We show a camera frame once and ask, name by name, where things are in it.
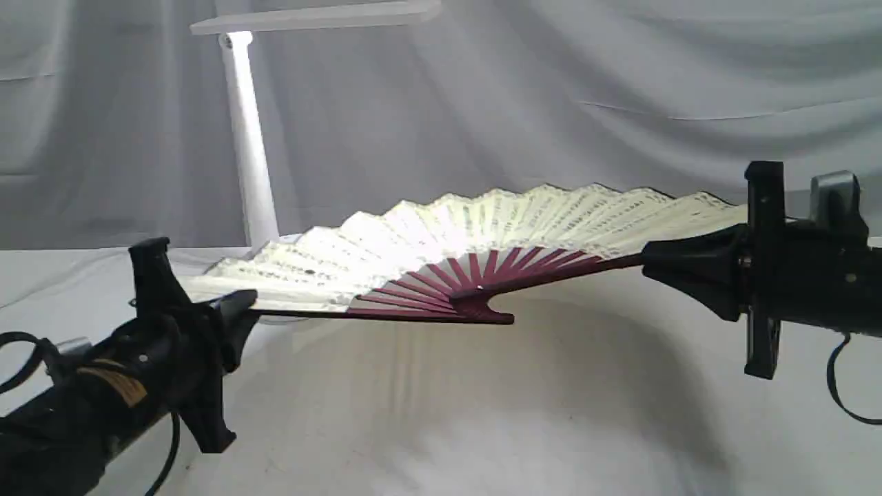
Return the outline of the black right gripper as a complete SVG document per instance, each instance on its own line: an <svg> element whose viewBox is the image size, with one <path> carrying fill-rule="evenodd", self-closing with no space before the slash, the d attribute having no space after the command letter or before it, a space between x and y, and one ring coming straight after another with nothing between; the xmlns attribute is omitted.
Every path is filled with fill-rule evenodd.
<svg viewBox="0 0 882 496"><path fill-rule="evenodd" d="M688 263L732 262L748 233L741 259L749 302L744 373L771 380L778 363L781 333L780 318L774 317L772 310L787 222L783 163L752 161L746 181L748 226L735 224L692 238L649 242L642 250L642 274L690 296L722 320L737 322L746 306L737 268Z"/></svg>

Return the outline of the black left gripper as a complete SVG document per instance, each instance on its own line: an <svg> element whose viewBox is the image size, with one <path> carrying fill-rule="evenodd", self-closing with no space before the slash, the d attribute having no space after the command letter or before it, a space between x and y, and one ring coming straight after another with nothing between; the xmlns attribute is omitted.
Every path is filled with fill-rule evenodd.
<svg viewBox="0 0 882 496"><path fill-rule="evenodd" d="M255 289L190 301L167 257L168 238L149 238L129 248L134 308L146 327L146 379L188 427L204 454L221 454L236 439L223 417L223 370L233 373L260 315Z"/></svg>

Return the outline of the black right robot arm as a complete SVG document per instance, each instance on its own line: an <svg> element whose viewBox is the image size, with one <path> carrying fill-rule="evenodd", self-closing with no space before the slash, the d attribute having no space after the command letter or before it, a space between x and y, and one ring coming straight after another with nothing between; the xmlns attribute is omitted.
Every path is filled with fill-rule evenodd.
<svg viewBox="0 0 882 496"><path fill-rule="evenodd" d="M772 379L781 323L880 336L880 250L868 244L861 188L852 172L816 176L810 216L786 214L781 161L746 170L748 217L694 238L655 241L644 276L708 307L722 320L747 317L747 375Z"/></svg>

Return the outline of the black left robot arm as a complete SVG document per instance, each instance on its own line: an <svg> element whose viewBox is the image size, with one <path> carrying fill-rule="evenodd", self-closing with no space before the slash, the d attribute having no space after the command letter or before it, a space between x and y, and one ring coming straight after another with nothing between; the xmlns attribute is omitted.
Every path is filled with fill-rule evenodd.
<svg viewBox="0 0 882 496"><path fill-rule="evenodd" d="M172 424L170 451L148 495L172 471L183 429L205 454L220 454L236 439L225 423L223 380L240 366L258 321L258 292L194 302L174 276L169 243L153 238L130 246L136 317L103 341L61 349L29 333L3 333L3 346L34 346L3 393L41 365L52 380L2 417L3 495L88 494L107 465L164 417Z"/></svg>

